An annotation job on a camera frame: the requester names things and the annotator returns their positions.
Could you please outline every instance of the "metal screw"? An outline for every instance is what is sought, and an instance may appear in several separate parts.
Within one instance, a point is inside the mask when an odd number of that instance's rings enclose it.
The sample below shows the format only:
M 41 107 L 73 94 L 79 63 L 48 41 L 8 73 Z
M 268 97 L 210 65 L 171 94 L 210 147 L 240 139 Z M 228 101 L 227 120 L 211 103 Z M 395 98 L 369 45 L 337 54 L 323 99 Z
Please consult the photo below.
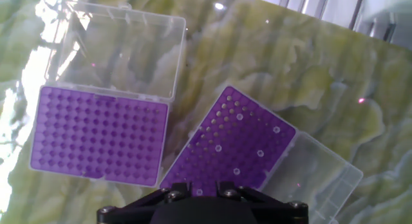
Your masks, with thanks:
M 238 195 L 238 192 L 236 192 L 234 189 L 228 189 L 223 193 L 226 197 L 231 198 L 233 196 Z
M 108 212 L 111 212 L 112 210 L 114 210 L 116 207 L 113 207 L 113 206 L 106 206 L 106 207 L 103 207 L 103 208 L 101 208 L 100 209 L 100 212 L 101 213 L 103 213 L 103 214 L 105 214 L 105 213 L 108 213 Z
M 301 201 L 291 201 L 291 202 L 289 202 L 289 205 L 293 206 L 293 208 L 295 208 L 295 209 L 308 206 L 307 204 L 305 204 Z
M 182 194 L 179 191 L 172 191 L 167 195 L 167 198 L 173 200 L 173 199 L 176 199 L 176 198 L 180 197 L 181 195 Z

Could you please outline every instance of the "plastic box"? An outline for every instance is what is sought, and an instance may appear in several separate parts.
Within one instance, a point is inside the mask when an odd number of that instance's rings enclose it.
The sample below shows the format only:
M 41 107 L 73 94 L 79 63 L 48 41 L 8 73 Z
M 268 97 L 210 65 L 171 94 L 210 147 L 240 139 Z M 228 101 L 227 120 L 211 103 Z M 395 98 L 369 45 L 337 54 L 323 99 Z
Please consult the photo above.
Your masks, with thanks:
M 185 19 L 68 1 L 46 79 L 48 85 L 172 102 L 185 39 Z
M 66 1 L 30 168 L 156 187 L 185 19 Z
M 310 223 L 336 223 L 335 216 L 362 177 L 362 171 L 300 132 L 263 192 L 279 201 L 307 203 Z

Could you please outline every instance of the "purple tip rack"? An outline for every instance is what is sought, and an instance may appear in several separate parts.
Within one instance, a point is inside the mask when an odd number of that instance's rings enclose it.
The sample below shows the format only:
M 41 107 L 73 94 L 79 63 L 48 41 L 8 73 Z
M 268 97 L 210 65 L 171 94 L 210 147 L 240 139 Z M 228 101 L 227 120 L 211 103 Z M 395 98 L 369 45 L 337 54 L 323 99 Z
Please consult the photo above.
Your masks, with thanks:
M 167 172 L 160 187 L 193 182 L 194 195 L 215 195 L 215 181 L 261 188 L 296 130 L 227 87 Z
M 154 187 L 167 104 L 43 87 L 32 169 Z

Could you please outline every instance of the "transparent box lid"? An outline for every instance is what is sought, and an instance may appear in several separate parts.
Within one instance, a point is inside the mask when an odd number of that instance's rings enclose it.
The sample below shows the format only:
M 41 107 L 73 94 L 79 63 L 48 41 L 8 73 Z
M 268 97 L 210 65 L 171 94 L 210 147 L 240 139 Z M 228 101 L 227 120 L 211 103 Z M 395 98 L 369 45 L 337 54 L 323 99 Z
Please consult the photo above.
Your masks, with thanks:
M 362 171 L 300 132 L 263 192 L 282 202 L 303 201 L 311 224 L 328 224 L 362 177 Z
M 68 1 L 55 35 L 48 84 L 172 102 L 184 51 L 184 18 Z

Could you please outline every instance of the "green marble surface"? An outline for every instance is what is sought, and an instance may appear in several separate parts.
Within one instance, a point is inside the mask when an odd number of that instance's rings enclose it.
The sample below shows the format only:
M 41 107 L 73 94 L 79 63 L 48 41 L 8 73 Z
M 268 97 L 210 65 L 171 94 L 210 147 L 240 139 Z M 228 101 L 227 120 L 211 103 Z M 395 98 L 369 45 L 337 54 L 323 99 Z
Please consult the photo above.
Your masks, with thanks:
M 410 51 L 258 0 L 81 1 L 186 18 L 165 169 L 232 84 L 363 171 L 339 223 L 412 223 Z M 0 0 L 0 223 L 94 223 L 98 208 L 152 191 L 29 170 L 55 3 Z

